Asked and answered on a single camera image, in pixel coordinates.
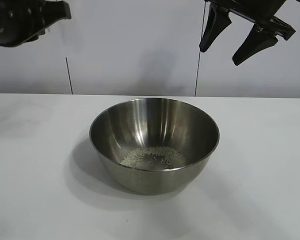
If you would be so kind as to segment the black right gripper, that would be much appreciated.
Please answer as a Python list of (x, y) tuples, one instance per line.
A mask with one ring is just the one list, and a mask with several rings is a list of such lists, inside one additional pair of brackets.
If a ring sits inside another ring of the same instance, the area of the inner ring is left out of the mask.
[(229, 12), (254, 23), (232, 57), (236, 66), (258, 52), (273, 47), (278, 42), (276, 35), (289, 40), (296, 30), (275, 16), (284, 3), (284, 0), (212, 0), (206, 27), (199, 43), (200, 51), (206, 52), (220, 33), (232, 23)]

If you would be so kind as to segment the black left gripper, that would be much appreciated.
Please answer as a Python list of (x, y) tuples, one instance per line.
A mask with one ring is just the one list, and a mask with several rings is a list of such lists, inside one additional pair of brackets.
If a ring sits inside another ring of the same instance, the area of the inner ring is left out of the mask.
[(43, 32), (61, 20), (72, 18), (66, 1), (0, 0), (0, 47), (15, 46), (25, 35), (30, 16), (43, 7)]

